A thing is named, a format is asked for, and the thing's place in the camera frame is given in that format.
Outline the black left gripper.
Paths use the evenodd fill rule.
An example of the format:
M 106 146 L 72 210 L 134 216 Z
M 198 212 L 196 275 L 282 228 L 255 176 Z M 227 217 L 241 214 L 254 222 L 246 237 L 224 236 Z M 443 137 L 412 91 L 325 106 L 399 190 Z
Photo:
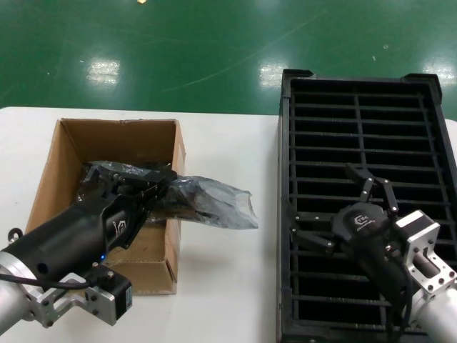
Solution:
M 92 286 L 92 281 L 72 285 L 62 278 L 70 273 L 83 276 L 116 247 L 128 249 L 177 176 L 171 169 L 153 169 L 145 175 L 109 171 L 103 177 L 103 196 L 118 196 L 74 203 L 10 244 L 5 252 L 31 276 L 6 275 L 5 280 L 45 290 Z

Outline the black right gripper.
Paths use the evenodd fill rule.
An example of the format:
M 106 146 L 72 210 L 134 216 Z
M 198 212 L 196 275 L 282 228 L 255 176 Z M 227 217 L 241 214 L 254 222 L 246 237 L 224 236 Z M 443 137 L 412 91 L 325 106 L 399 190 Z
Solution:
M 330 214 L 293 213 L 291 242 L 311 252 L 333 254 L 334 234 L 343 252 L 362 269 L 393 309 L 410 314 L 413 282 L 405 262 L 406 240 L 396 223 L 398 202 L 392 184 L 352 164 L 346 164 L 345 171 L 361 188 L 359 201 L 363 203 L 343 208 L 331 223 Z M 387 210 L 369 203 L 373 188 L 381 190 Z

